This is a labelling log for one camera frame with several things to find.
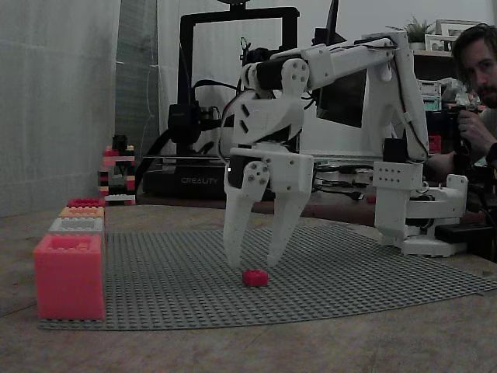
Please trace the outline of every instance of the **red lego brick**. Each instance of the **red lego brick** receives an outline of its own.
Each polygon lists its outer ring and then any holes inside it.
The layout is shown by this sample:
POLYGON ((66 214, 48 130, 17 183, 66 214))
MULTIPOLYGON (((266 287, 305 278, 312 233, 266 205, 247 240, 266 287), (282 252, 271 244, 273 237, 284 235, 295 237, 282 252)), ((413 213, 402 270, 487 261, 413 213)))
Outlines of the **red lego brick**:
POLYGON ((246 270, 243 272, 242 280, 247 286, 266 286, 269 275, 264 270, 246 270))
POLYGON ((45 235, 34 266, 41 319, 105 319, 99 235, 45 235))
POLYGON ((105 207, 106 200, 103 198, 74 198, 69 200, 68 207, 105 207))
POLYGON ((428 136, 429 139, 429 152, 441 153, 442 152, 442 137, 440 135, 428 136))
POLYGON ((103 152, 104 157, 118 157, 119 156, 119 150, 113 149, 113 150, 105 150, 103 152))

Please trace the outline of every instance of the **wooden table surface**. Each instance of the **wooden table surface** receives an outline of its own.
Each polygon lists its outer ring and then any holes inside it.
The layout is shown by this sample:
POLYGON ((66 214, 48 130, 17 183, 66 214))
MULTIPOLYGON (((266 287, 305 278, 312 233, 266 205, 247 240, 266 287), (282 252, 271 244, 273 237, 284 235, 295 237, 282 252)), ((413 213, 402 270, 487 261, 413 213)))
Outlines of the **wooden table surface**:
MULTIPOLYGON (((32 251, 59 212, 0 219, 0 372, 497 372, 494 292, 269 326, 155 332, 38 329, 32 251)), ((216 229, 223 215, 219 209, 194 207, 108 207, 106 229, 216 229)), ((250 227, 267 226, 271 219, 254 214, 250 227)), ((378 237, 373 228, 352 227, 378 237)), ((469 254, 444 261, 481 276, 497 274, 497 265, 469 254)))

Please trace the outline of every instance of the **gray lego baseplate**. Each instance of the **gray lego baseplate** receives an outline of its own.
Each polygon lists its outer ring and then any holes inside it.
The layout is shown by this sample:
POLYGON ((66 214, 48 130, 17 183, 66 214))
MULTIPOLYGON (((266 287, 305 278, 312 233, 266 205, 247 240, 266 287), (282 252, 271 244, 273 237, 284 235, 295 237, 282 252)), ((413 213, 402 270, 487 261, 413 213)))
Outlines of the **gray lego baseplate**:
POLYGON ((300 322, 435 302, 497 282, 403 256, 342 225, 299 227, 266 268, 269 229, 247 231, 242 268, 226 264, 222 231, 107 235, 106 320, 41 320, 42 329, 164 330, 300 322), (242 283, 262 268, 266 287, 242 283))

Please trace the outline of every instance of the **white lego brick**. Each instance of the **white lego brick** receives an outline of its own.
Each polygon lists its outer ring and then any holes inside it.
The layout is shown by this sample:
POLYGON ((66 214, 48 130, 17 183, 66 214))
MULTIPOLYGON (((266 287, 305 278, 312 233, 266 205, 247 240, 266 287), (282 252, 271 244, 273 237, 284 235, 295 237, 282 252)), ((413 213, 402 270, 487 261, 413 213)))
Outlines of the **white lego brick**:
POLYGON ((103 234, 102 218, 57 218, 48 229, 52 234, 103 234))
POLYGON ((105 196, 105 198, 106 202, 112 200, 136 200, 134 194, 110 194, 108 196, 105 196))

